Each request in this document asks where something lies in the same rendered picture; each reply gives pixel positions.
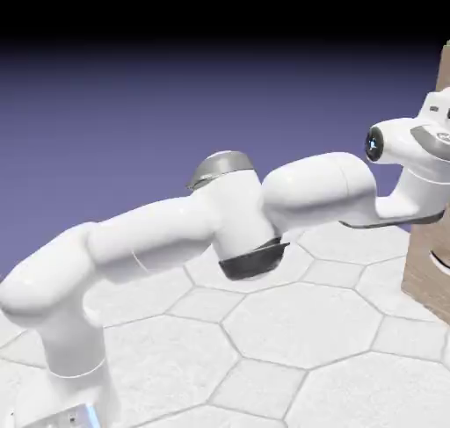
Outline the light wooden cabinet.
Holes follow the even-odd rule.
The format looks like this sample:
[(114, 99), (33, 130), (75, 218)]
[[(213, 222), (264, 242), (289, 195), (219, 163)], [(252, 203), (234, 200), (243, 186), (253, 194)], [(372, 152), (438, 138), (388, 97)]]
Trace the light wooden cabinet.
[(431, 250), (450, 266), (450, 198), (438, 221), (411, 228), (401, 284), (405, 294), (450, 325), (450, 276), (430, 260)]

